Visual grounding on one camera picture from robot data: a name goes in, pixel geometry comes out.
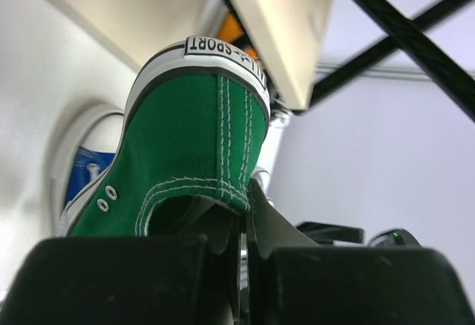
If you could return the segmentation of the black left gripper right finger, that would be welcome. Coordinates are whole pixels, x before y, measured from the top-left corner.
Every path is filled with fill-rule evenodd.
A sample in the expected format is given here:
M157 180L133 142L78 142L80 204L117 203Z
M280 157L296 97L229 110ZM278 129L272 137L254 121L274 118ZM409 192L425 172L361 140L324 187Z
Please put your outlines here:
M322 246L268 202L256 181L246 225L252 324L472 324L447 258L409 246Z

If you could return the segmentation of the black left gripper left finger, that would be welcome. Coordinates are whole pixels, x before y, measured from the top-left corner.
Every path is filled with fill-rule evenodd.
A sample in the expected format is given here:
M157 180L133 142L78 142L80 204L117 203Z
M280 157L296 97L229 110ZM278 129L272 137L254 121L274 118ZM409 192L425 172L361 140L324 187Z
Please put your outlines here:
M236 324L238 285L201 235L61 237L37 243L3 324Z

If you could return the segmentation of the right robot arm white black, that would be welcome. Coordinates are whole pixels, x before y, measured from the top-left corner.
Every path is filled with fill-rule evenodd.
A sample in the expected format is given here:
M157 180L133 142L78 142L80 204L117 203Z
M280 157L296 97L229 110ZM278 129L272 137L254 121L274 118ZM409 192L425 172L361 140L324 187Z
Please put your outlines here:
M389 229L364 240L363 229L326 223L302 222L297 230L321 246L334 246L336 242L364 245L368 247L422 247L421 243L407 229Z

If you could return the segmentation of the green canvas sneaker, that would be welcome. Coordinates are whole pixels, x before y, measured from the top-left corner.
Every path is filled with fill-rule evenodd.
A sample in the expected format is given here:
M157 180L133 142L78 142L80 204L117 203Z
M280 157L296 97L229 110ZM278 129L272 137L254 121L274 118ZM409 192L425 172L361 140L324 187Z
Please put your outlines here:
M245 214L269 127L266 77L228 42L190 36L150 58L117 152L66 206L61 236L173 234L220 206Z

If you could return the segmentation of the blue canvas sneaker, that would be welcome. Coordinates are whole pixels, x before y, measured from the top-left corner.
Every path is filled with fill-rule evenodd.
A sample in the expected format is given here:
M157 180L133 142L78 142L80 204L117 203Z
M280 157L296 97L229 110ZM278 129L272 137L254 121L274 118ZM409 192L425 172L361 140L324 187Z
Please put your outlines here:
M68 204L111 164L122 122L119 108L96 103L80 110L59 133L49 168L52 224L57 234Z

